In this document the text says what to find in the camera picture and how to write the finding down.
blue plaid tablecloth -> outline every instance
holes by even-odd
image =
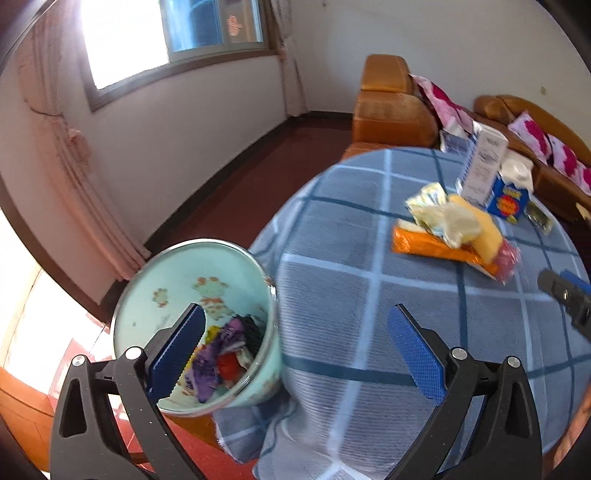
[[[408,219],[404,200],[432,181],[452,192],[461,167],[459,157],[434,150],[360,155],[304,186],[253,243],[277,284],[285,391],[214,418],[230,455],[259,458],[258,479],[383,479],[396,465],[434,408],[388,336],[397,303],[477,359],[518,356],[544,449],[563,434],[590,378],[591,345],[537,288],[544,268],[587,280],[562,227],[541,236],[528,220],[499,220],[522,255],[504,286],[465,264],[391,252],[395,221]],[[481,401],[444,466],[459,459]]]

pillow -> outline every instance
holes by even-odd
[[[470,118],[461,106],[452,102],[446,93],[431,80],[418,75],[412,75],[412,77],[417,82],[423,95],[433,106],[445,131],[457,137],[462,137],[462,130],[465,130],[469,134],[472,133],[472,118]]]
[[[527,111],[523,112],[507,127],[533,150],[538,160],[545,165],[548,164],[548,159],[552,155],[550,142],[548,142],[544,131],[535,123],[535,120]]]
[[[591,196],[591,168],[578,161],[573,149],[562,140],[548,135],[554,156],[554,168]]]

sofa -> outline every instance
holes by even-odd
[[[553,213],[574,221],[580,217],[576,203],[591,210],[591,198],[557,170],[538,161],[533,151],[507,128],[524,110],[547,134],[562,140],[582,163],[591,166],[591,150],[583,140],[534,103],[511,95],[485,95],[475,100],[473,112],[466,112],[474,120],[500,130],[509,139],[511,150],[534,162],[535,195]],[[363,68],[353,114],[353,143],[343,160],[382,148],[438,148],[439,128],[439,121],[410,76],[406,61],[394,55],[370,55]]]

curtain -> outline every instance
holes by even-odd
[[[105,206],[96,176],[89,178],[92,153],[86,138],[68,124],[58,100],[58,72],[64,34],[74,28],[77,0],[59,0],[26,36],[17,51],[21,92],[31,111],[40,161],[66,208],[112,266],[117,280],[129,280],[148,252],[131,239]]]
[[[300,116],[308,111],[304,86],[297,66],[296,42],[293,39],[291,0],[271,0],[281,39],[281,73],[285,111],[288,116]]]

white box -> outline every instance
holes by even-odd
[[[508,145],[507,137],[501,132],[474,122],[474,133],[468,139],[466,164],[456,182],[460,197],[475,205],[485,204]]]

